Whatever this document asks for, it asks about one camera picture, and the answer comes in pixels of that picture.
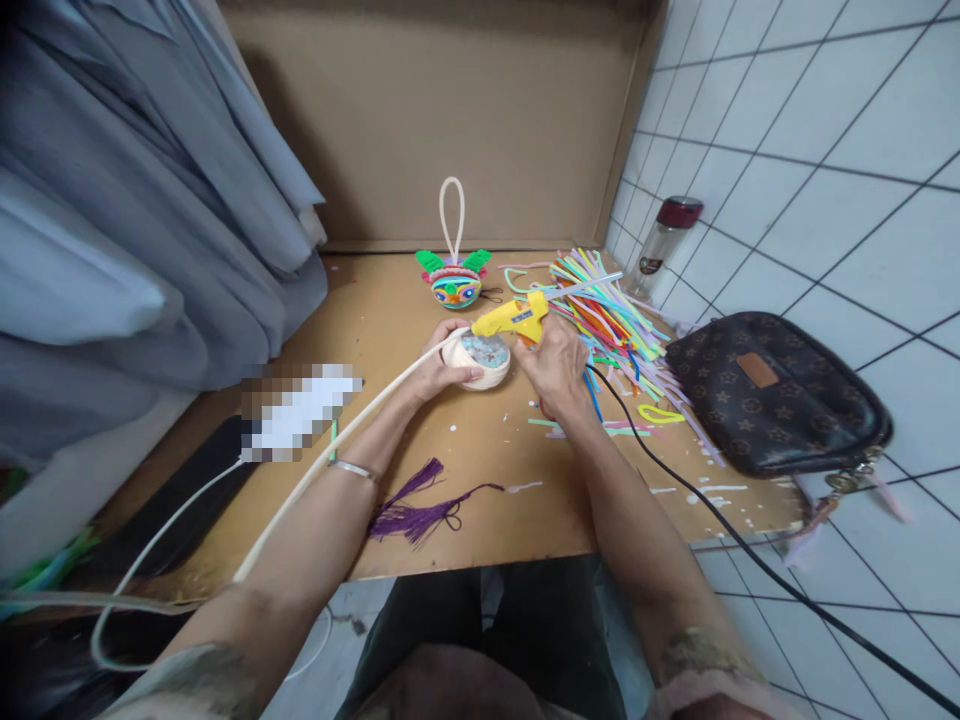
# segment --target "red bottle cap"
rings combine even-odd
[[[696,198],[674,195],[663,201],[657,222],[673,228],[691,228],[703,212],[703,203]]]

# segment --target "hand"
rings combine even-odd
[[[530,350],[518,342],[513,355],[550,410],[562,412],[571,404],[589,403],[582,379],[589,351],[566,320],[549,313],[543,319],[540,344]]]
[[[430,348],[447,338],[454,330],[465,327],[470,327],[470,322],[460,318],[452,318],[441,322],[420,351],[421,357]],[[470,382],[478,379],[482,374],[483,371],[480,368],[447,367],[440,359],[440,353],[436,352],[433,357],[417,368],[413,375],[407,378],[407,381],[403,384],[403,390],[410,393],[412,399],[423,404],[436,397],[437,393],[447,385]]]

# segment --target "yellow glue gun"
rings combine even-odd
[[[595,285],[610,283],[623,277],[623,273],[615,272],[605,275],[601,278],[594,278],[589,282],[559,290],[543,292],[542,290],[532,290],[527,293],[527,302],[512,300],[504,303],[496,310],[491,310],[486,315],[481,315],[470,327],[474,335],[483,335],[490,337],[501,332],[515,332],[521,336],[521,339],[530,346],[540,343],[543,337],[543,317],[550,310],[550,301],[561,298],[564,295],[581,292]]]
[[[471,326],[474,335],[490,337],[501,332],[515,332],[534,345],[543,337],[540,324],[550,310],[550,303],[540,290],[527,295],[527,302],[511,300],[486,315],[481,315]]]

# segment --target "gray curtain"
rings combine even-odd
[[[0,98],[0,462],[238,382],[326,296],[323,197],[193,0],[39,0]]]

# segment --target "dark pants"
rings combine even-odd
[[[486,632],[479,569],[399,578],[370,629],[337,720],[352,717],[425,643],[477,650],[548,702],[590,720],[623,720],[593,589],[596,568],[590,556],[503,566],[503,599]]]

